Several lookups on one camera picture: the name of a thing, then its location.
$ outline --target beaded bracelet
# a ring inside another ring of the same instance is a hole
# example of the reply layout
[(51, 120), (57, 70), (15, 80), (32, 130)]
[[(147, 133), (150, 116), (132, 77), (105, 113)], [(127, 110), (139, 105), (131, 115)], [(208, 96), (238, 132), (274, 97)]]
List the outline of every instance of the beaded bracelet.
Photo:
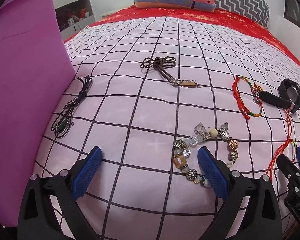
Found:
[(180, 169), (183, 174), (186, 175), (186, 178), (190, 181), (193, 181), (195, 184), (201, 184), (201, 186), (210, 187), (210, 183), (206, 179), (205, 175), (200, 176), (195, 169), (189, 168), (187, 164), (186, 158), (191, 155), (191, 150), (189, 146), (195, 146), (198, 143), (204, 142), (210, 138), (215, 138), (219, 136), (222, 141), (228, 143), (228, 147), (231, 152), (228, 155), (229, 162), (226, 164), (228, 168), (234, 164), (235, 160), (239, 157), (237, 149), (238, 142), (233, 140), (228, 133), (228, 123), (224, 123), (220, 126), (219, 130), (211, 129), (209, 133), (200, 122), (195, 128), (194, 133), (196, 135), (192, 135), (189, 138), (178, 139), (173, 144), (174, 150), (174, 158), (173, 162), (176, 168)]
[[(250, 86), (251, 92), (253, 94), (253, 96), (256, 98), (255, 100), (253, 100), (253, 102), (257, 103), (260, 106), (260, 112), (258, 114), (254, 114), (253, 112), (251, 112), (250, 110), (248, 110), (248, 108), (246, 108), (243, 104), (243, 101), (240, 97), (240, 92), (237, 89), (237, 84), (239, 82), (240, 79), (245, 80), (245, 82), (247, 82)], [(262, 91), (262, 88), (256, 84), (254, 84), (254, 86), (252, 86), (252, 84), (249, 82), (249, 80), (246, 77), (243, 76), (236, 76), (235, 80), (232, 84), (232, 91), (233, 91), (233, 96), (235, 98), (235, 100), (237, 100), (238, 103), (238, 107), (240, 112), (242, 113), (242, 115), (245, 117), (246, 120), (249, 120), (250, 117), (248, 115), (251, 115), (253, 117), (259, 117), (262, 113), (262, 101), (259, 97), (259, 92)]]

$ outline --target black cord necklace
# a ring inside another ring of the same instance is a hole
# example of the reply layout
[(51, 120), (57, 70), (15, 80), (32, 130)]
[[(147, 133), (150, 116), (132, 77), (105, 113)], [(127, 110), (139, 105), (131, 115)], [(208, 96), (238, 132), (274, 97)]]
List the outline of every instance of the black cord necklace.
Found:
[(62, 112), (54, 120), (51, 126), (51, 131), (54, 131), (54, 135), (56, 138), (62, 138), (69, 132), (70, 127), (73, 124), (72, 123), (73, 113), (76, 107), (87, 96), (88, 89), (92, 84), (92, 78), (89, 75), (86, 76), (85, 81), (83, 81), (82, 78), (77, 78), (77, 79), (82, 82), (82, 89), (79, 92), (79, 95), (77, 95), (74, 99), (72, 99), (63, 107)]
[(156, 71), (160, 73), (161, 76), (163, 76), (166, 80), (170, 81), (172, 85), (176, 87), (201, 87), (201, 85), (198, 84), (195, 80), (190, 81), (176, 79), (164, 70), (165, 68), (173, 68), (175, 66), (176, 58), (170, 56), (164, 58), (156, 57), (155, 59), (147, 57), (143, 60), (142, 64), (140, 65), (141, 68), (153, 67)]

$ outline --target purple plastic bin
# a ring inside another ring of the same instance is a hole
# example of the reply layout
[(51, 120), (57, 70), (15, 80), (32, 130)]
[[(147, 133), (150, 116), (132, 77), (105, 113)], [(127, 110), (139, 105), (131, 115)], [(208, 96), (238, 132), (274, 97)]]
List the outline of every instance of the purple plastic bin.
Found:
[(52, 0), (0, 8), (0, 222), (15, 227), (42, 135), (74, 77)]

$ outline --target window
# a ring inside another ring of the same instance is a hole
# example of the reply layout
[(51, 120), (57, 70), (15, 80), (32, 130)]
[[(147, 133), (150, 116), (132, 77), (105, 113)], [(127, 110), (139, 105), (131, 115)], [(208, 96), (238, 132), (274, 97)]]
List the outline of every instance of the window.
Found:
[(300, 5), (296, 0), (286, 0), (284, 17), (300, 27)]

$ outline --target metal screw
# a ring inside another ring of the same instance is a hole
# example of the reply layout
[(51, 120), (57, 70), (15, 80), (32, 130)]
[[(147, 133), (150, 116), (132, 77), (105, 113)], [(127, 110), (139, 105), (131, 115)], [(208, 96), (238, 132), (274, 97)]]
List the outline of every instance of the metal screw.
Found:
[(238, 178), (238, 177), (240, 177), (240, 172), (239, 171), (232, 171), (232, 176)]
[(38, 177), (38, 175), (37, 175), (37, 174), (32, 174), (32, 175), (30, 176), (30, 179), (31, 179), (31, 180), (36, 180), (36, 179), (37, 179), (37, 177)]
[(264, 181), (269, 181), (270, 180), (269, 176), (267, 176), (267, 175), (262, 175), (262, 178), (263, 178)]
[(68, 175), (68, 171), (67, 170), (62, 170), (62, 171), (60, 171), (59, 174), (60, 174), (61, 177), (65, 177), (65, 176)]

